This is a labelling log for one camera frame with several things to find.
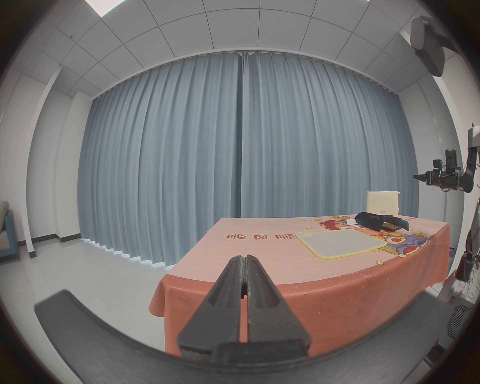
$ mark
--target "yellow-edged cutting board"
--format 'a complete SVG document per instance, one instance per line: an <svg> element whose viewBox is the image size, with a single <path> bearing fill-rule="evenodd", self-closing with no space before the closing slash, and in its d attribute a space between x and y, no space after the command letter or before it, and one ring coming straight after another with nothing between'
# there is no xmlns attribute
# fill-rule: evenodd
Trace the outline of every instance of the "yellow-edged cutting board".
<svg viewBox="0 0 480 384"><path fill-rule="evenodd" d="M337 259L384 247L386 241L355 231L339 229L323 232L299 232L297 238L321 259Z"/></svg>

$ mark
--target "curtain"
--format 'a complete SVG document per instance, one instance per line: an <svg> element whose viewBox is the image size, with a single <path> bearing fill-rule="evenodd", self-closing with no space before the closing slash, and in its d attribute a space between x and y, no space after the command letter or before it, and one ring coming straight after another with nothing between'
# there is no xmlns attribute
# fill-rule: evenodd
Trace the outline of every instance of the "curtain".
<svg viewBox="0 0 480 384"><path fill-rule="evenodd" d="M357 213L400 191L418 213L413 142L397 95L320 60L198 56L97 98L78 172L81 235L176 263L221 217Z"/></svg>
<svg viewBox="0 0 480 384"><path fill-rule="evenodd" d="M367 191L418 213L417 161L398 96L297 55L243 55L242 217L353 214Z"/></svg>
<svg viewBox="0 0 480 384"><path fill-rule="evenodd" d="M172 62L94 101L78 175L83 238L171 265L238 216L239 63L237 53Z"/></svg>

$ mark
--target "floor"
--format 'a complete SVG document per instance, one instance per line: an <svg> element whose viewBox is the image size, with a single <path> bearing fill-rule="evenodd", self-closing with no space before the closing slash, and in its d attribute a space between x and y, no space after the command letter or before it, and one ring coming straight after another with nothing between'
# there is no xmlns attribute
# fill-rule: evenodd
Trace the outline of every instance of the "floor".
<svg viewBox="0 0 480 384"><path fill-rule="evenodd" d="M171 267L130 259L94 243L77 239L35 244L37 257L30 259L20 248L20 261L0 264L0 297L15 326L31 350L62 383L80 383L50 344L33 311L33 305L61 289L68 289L102 320L128 336L165 350L163 318L148 311L160 279ZM480 288L474 270L471 290ZM437 294L442 284L431 290ZM428 372L421 362L404 384L414 384Z"/></svg>

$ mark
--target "ceiling light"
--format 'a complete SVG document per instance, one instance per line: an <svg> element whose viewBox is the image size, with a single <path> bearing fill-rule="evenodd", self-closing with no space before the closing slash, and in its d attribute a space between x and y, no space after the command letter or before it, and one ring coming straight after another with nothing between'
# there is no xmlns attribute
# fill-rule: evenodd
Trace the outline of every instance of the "ceiling light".
<svg viewBox="0 0 480 384"><path fill-rule="evenodd" d="M111 11L125 0L85 0L100 17Z"/></svg>

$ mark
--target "table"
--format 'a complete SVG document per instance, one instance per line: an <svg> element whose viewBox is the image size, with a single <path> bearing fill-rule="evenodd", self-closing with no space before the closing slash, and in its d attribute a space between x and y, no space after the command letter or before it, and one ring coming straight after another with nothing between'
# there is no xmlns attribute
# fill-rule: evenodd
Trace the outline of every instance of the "table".
<svg viewBox="0 0 480 384"><path fill-rule="evenodd" d="M149 311L165 317L165 350L180 356L177 335L231 257L257 257L312 336L309 355L339 348L369 333L417 293L444 281L448 268L447 223L401 216L410 231L382 233L348 228L387 245L333 260L316 257L296 237L302 231L345 228L348 216L223 218L166 274ZM240 327L240 341L246 328Z"/></svg>

